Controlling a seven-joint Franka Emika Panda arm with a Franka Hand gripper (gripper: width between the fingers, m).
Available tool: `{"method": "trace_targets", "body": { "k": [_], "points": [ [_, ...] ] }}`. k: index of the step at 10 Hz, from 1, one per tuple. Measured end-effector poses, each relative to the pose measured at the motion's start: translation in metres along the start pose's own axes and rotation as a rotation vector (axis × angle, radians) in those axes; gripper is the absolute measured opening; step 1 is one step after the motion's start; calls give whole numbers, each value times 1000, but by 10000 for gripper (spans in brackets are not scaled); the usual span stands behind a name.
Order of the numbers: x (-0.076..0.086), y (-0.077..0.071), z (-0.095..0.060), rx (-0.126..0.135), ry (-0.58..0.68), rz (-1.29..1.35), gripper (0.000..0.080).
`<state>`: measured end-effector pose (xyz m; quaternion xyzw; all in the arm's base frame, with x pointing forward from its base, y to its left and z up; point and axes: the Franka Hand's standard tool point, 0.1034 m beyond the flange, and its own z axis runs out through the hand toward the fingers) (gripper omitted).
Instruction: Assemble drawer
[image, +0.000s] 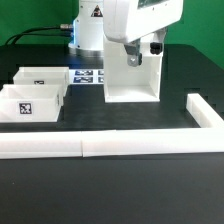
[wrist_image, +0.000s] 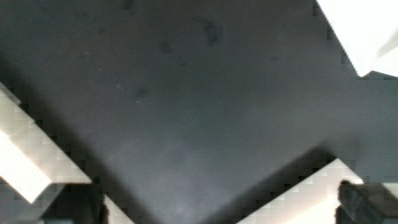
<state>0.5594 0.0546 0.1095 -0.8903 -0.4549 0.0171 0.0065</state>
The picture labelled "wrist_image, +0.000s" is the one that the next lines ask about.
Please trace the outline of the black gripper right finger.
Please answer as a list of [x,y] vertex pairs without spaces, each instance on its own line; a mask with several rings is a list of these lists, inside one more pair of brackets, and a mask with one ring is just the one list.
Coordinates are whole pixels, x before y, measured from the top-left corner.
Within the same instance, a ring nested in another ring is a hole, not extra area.
[[398,224],[398,183],[354,184],[338,188],[336,224]]

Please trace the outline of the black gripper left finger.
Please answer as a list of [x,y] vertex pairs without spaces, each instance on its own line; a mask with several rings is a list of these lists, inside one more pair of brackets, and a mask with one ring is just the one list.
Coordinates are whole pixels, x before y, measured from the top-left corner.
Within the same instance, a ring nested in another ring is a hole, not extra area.
[[45,224],[109,224],[105,195],[98,184],[68,184],[41,215]]

